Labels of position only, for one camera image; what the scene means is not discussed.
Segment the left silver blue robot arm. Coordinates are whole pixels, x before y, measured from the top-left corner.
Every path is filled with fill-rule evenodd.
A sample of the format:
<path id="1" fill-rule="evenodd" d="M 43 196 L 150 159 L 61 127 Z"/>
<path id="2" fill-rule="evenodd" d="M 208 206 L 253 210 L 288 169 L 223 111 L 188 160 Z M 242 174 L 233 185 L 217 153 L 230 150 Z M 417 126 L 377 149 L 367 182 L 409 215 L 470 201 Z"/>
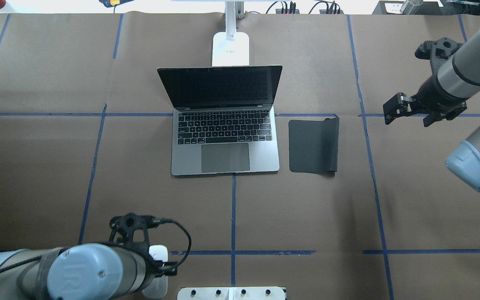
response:
<path id="1" fill-rule="evenodd" d="M 112 243 L 0 252 L 0 300 L 161 299 L 177 262 L 163 245 L 143 252 Z"/>

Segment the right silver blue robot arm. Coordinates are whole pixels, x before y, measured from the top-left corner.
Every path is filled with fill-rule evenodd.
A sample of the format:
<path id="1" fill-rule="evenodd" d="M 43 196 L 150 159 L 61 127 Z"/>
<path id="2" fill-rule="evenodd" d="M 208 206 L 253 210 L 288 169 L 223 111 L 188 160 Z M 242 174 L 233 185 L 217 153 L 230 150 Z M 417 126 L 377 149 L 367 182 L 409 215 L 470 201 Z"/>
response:
<path id="1" fill-rule="evenodd" d="M 383 104 L 385 124 L 423 114 L 423 125 L 429 127 L 463 114 L 467 101 L 480 93 L 480 30 L 464 44 L 446 37 L 427 40 L 415 57 L 429 61 L 432 75 L 415 95 L 400 92 Z M 480 126 L 447 157 L 445 166 L 480 193 Z"/>

